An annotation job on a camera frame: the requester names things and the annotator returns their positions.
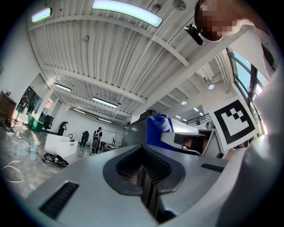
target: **ceiling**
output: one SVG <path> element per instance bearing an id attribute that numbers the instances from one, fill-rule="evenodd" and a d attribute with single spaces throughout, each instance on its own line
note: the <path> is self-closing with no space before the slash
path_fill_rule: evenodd
<path id="1" fill-rule="evenodd" d="M 229 92 L 219 53 L 236 37 L 198 46 L 184 31 L 193 22 L 196 1 L 185 1 L 184 11 L 176 10 L 172 0 L 123 2 L 157 14 L 162 24 L 155 28 L 128 15 L 92 9 L 93 0 L 46 0 L 29 9 L 29 35 L 43 77 L 64 103 L 122 126 L 147 109 L 178 114 L 182 101 L 193 103 L 212 82 L 225 83 L 219 87 Z M 46 7 L 52 15 L 32 23 L 31 15 Z M 121 105 L 114 109 L 92 97 Z"/>

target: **floor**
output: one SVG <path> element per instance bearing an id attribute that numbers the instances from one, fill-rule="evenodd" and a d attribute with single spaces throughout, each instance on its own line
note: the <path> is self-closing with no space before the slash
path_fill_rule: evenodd
<path id="1" fill-rule="evenodd" d="M 45 154 L 46 136 L 46 133 L 33 132 L 25 125 L 16 125 L 13 132 L 0 127 L 1 175 L 7 182 L 7 187 L 22 199 L 27 198 L 44 181 L 61 171 L 61 168 L 48 166 L 40 158 Z M 89 157 L 90 153 L 91 149 L 78 145 L 77 152 L 64 159 L 72 164 Z"/>

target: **fluorescent light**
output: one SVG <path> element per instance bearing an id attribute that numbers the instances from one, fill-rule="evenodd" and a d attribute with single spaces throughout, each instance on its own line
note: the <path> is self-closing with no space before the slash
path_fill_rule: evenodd
<path id="1" fill-rule="evenodd" d="M 79 112 L 79 113 L 85 114 L 85 112 L 80 111 L 80 110 L 78 110 L 78 109 L 73 108 L 73 110 L 76 110 L 76 111 Z"/>
<path id="2" fill-rule="evenodd" d="M 37 12 L 36 14 L 32 15 L 32 22 L 36 22 L 38 20 L 42 20 L 51 15 L 51 9 L 46 8 L 42 11 Z"/>
<path id="3" fill-rule="evenodd" d="M 102 103 L 102 104 L 111 106 L 111 107 L 113 107 L 113 108 L 117 108 L 117 105 L 112 104 L 112 103 L 110 103 L 110 102 L 106 102 L 106 101 L 104 101 L 104 100 L 102 100 L 102 99 L 93 97 L 93 100 L 94 100 L 95 102 L 99 102 L 99 103 Z"/>
<path id="4" fill-rule="evenodd" d="M 209 89 L 209 90 L 212 90 L 214 87 L 215 87 L 214 84 L 210 84 L 210 85 L 208 86 L 208 89 Z"/>
<path id="5" fill-rule="evenodd" d="M 153 14 L 150 11 L 124 2 L 111 0 L 94 0 L 92 8 L 110 10 L 127 14 L 129 16 L 133 16 L 140 20 L 143 20 L 154 27 L 158 27 L 163 21 L 161 17 Z"/>
<path id="6" fill-rule="evenodd" d="M 101 118 L 99 118 L 99 117 L 98 117 L 98 119 L 101 120 L 101 121 L 106 121 L 106 122 L 112 123 L 111 121 L 107 121 L 107 120 L 101 119 Z"/>
<path id="7" fill-rule="evenodd" d="M 61 88 L 61 89 L 65 90 L 65 91 L 71 92 L 71 89 L 70 89 L 69 87 L 60 85 L 60 84 L 58 84 L 58 83 L 55 83 L 55 86 L 57 86 L 58 88 Z"/>

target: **whiteboard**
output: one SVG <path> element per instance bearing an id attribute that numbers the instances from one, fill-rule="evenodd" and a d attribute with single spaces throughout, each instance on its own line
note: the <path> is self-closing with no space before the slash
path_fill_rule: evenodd
<path id="1" fill-rule="evenodd" d="M 102 133 L 103 133 L 103 136 L 102 136 L 102 139 L 101 139 L 102 142 L 112 144 L 112 139 L 114 139 L 114 141 L 115 141 L 116 133 L 111 132 L 111 131 L 106 131 L 106 130 L 103 130 L 103 129 L 102 129 Z"/>

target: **chair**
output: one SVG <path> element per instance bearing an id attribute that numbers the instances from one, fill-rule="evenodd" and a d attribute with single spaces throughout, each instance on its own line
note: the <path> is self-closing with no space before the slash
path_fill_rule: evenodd
<path id="1" fill-rule="evenodd" d="M 52 127 L 52 121 L 53 121 L 53 117 L 46 115 L 44 117 L 44 123 L 43 123 L 43 127 L 45 128 L 45 130 L 47 129 L 51 129 Z"/>

